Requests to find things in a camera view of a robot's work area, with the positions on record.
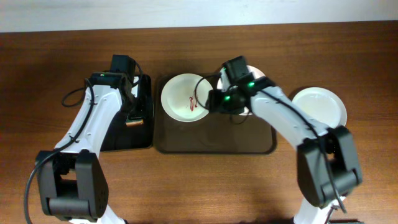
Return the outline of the green and orange sponge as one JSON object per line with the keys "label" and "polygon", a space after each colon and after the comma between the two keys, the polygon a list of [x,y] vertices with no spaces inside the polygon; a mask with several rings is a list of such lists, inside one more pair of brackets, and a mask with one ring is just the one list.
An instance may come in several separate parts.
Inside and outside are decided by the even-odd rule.
{"label": "green and orange sponge", "polygon": [[127,127],[139,126],[139,125],[143,125],[143,124],[144,124],[144,120],[143,119],[134,119],[134,120],[127,119],[126,120],[126,126]]}

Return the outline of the pale green front plate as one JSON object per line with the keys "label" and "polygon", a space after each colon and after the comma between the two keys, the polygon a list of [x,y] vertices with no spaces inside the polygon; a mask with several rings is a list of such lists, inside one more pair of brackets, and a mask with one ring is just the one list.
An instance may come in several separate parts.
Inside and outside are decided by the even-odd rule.
{"label": "pale green front plate", "polygon": [[325,88],[304,88],[293,97],[292,103],[331,128],[345,126],[347,123],[348,114],[344,103],[335,93]]}

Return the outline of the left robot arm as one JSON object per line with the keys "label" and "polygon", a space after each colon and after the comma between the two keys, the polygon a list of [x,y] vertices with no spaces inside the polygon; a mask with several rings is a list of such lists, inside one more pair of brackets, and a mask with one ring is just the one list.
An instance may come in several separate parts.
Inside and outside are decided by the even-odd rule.
{"label": "left robot arm", "polygon": [[66,135],[40,151],[36,177],[43,213],[70,223],[125,223],[110,208],[101,152],[152,145],[151,79],[127,55],[113,55],[109,70],[85,79],[81,106]]}

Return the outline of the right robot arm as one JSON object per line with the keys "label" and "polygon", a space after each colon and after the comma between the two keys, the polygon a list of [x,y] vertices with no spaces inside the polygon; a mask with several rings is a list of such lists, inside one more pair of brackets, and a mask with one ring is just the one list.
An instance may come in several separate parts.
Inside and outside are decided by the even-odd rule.
{"label": "right robot arm", "polygon": [[211,90],[210,113],[239,114],[244,108],[269,123],[295,149],[297,182],[303,202],[291,223],[330,223],[346,211],[343,200],[363,181],[350,131],[322,123],[295,106],[270,78],[256,78],[245,57],[223,63],[222,89]]}

